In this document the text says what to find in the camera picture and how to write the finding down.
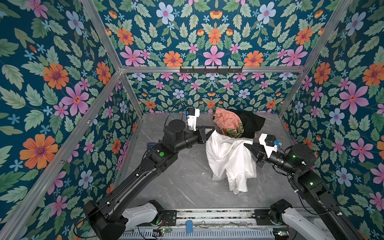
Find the white cloth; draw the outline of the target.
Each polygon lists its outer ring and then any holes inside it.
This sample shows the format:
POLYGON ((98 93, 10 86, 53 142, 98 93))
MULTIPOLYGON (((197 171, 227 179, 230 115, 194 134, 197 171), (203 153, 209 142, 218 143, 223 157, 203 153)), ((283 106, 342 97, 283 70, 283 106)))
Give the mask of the white cloth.
POLYGON ((252 139, 231 138, 214 131, 206 142, 206 155, 213 172, 213 181, 228 180, 234 194, 248 191, 247 180, 256 178, 256 165, 245 144, 252 139))

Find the black cloth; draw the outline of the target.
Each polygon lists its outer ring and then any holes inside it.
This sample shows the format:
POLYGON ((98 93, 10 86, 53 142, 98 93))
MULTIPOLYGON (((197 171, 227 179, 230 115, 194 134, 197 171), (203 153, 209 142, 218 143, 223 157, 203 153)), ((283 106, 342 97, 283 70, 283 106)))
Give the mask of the black cloth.
POLYGON ((255 137, 255 133, 263 128, 266 121, 265 118, 260 117, 251 111, 229 111, 235 113, 242 121, 244 130, 241 135, 242 138, 253 139, 255 137))

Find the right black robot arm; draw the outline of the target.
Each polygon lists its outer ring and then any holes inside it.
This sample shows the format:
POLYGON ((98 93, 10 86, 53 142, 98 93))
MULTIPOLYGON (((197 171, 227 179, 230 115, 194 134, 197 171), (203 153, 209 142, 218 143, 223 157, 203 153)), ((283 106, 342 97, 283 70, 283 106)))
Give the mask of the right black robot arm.
POLYGON ((317 160, 312 150, 304 144, 288 147, 285 152, 278 147, 261 144, 245 144, 258 165, 268 163, 278 168, 279 174, 287 177, 289 184, 301 201, 312 208, 309 214, 320 218, 327 229, 326 234, 316 225, 303 218, 285 200, 271 205, 270 219, 274 223, 283 222, 295 229, 306 239, 313 240, 361 240, 363 237, 345 216, 327 184, 312 171, 317 160))

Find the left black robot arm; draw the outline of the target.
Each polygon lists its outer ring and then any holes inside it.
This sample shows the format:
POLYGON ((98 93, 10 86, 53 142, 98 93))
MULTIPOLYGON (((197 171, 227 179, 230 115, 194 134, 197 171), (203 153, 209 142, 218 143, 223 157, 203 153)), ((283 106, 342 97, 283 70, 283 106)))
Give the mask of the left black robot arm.
POLYGON ((192 131, 182 120, 170 121, 164 127, 163 138, 144 154, 139 166, 121 184, 98 202, 85 204, 84 212, 96 236, 100 240, 117 240, 125 231, 141 224, 158 225, 164 208, 157 201, 131 209, 128 205, 178 159, 180 151, 205 144, 215 130, 200 126, 192 131))

